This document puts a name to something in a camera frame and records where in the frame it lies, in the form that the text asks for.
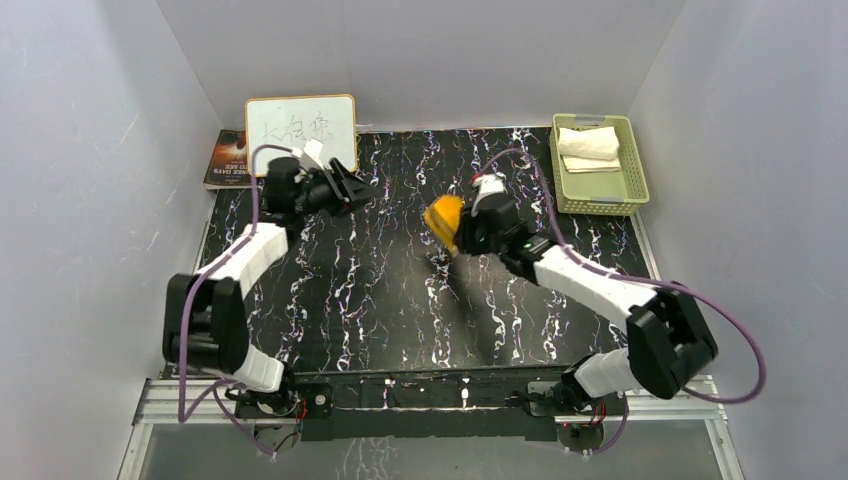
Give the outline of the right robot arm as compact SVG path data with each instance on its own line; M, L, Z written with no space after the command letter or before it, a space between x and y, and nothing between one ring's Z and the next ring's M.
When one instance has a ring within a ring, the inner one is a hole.
M625 347L588 355L562 374L561 396L577 414L611 393L643 389L670 399L718 354L691 295L620 280L616 271L566 252L551 235L530 230L504 193L460 205L453 240L458 252L493 254L512 274L566 295L626 335Z

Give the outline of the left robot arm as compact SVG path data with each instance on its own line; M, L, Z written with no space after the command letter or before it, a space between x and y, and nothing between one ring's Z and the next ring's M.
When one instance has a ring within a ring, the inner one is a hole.
M185 376L204 370L260 392L275 416L294 411L297 387L284 380L286 365L252 345L244 299L299 238L305 220L325 212L349 214L370 202L374 186L338 160L305 168L292 157L271 161L255 202L256 218L222 254L167 286L162 350Z

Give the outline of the yellow brown towel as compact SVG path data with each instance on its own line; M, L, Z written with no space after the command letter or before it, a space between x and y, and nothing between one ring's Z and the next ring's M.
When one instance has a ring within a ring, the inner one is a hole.
M424 212L425 224L442 242L452 256L459 253L455 243L464 201L461 197L446 194L438 197Z

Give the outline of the green plastic basket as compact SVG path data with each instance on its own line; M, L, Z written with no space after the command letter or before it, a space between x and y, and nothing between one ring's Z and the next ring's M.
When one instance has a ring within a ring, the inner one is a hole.
M630 216L649 202L627 117L558 113L549 145L559 212Z

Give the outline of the white towel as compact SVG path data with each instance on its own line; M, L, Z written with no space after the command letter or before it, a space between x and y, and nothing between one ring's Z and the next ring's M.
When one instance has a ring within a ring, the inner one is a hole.
M620 142L611 126L588 130L559 128L556 146L570 173L615 172L621 169Z

